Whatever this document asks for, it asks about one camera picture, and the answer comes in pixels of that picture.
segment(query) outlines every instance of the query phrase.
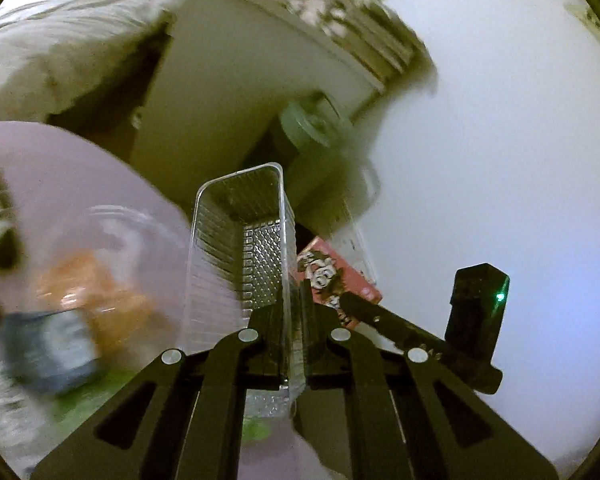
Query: white cabinet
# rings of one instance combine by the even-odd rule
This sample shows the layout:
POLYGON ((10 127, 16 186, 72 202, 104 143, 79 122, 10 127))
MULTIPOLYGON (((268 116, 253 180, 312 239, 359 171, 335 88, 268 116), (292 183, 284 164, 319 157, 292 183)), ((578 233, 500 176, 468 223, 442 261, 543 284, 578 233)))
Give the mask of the white cabinet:
POLYGON ((238 169, 287 100, 321 89, 353 112, 383 90, 273 0, 187 0, 172 35, 130 162, 183 206, 203 182, 238 169))

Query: white bedding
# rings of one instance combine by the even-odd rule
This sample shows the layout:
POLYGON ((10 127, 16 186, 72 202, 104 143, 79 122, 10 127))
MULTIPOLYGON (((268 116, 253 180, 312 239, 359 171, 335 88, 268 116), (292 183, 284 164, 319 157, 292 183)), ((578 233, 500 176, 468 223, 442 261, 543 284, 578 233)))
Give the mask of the white bedding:
POLYGON ((184 0, 5 0, 0 120, 43 122, 96 88, 184 0))

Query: printed cartoon face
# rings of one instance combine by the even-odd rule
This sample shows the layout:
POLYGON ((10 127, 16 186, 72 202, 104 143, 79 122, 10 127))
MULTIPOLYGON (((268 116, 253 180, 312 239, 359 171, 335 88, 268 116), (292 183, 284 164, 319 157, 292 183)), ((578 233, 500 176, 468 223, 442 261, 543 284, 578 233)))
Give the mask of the printed cartoon face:
POLYGON ((305 277, 311 281, 311 286, 317 290, 329 285, 331 279, 336 275, 335 262, 332 258, 324 260, 312 260, 306 266, 305 277))

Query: green object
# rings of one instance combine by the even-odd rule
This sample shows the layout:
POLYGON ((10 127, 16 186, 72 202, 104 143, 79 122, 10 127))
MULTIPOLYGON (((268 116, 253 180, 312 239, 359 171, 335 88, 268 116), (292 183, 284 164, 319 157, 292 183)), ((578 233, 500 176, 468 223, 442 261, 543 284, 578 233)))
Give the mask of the green object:
POLYGON ((242 422, 242 441, 264 440, 271 435, 271 428, 257 418, 245 418, 242 422))
POLYGON ((344 166, 354 129, 350 119, 323 92, 289 102, 279 120, 297 153, 283 166, 286 196, 291 207, 295 207, 323 186, 335 168, 344 166))
POLYGON ((118 393, 135 376, 128 370, 113 370, 99 379, 57 397, 53 417, 61 438, 73 433, 105 402, 118 393))
POLYGON ((491 315, 495 316, 496 313, 504 309, 505 304, 507 303, 507 294, 509 293, 509 277, 507 276, 502 284, 502 288, 498 293, 496 293, 496 301, 493 303, 493 308, 491 309, 491 315))

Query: orange object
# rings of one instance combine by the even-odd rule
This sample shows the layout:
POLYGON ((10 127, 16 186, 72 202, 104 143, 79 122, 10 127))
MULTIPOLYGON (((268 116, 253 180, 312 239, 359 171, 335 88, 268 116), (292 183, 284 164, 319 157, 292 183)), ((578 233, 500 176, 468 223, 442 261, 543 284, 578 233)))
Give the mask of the orange object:
POLYGON ((80 251, 44 272, 36 293, 50 309, 84 309, 104 356, 141 328, 152 311, 151 301, 118 284, 93 251, 80 251))

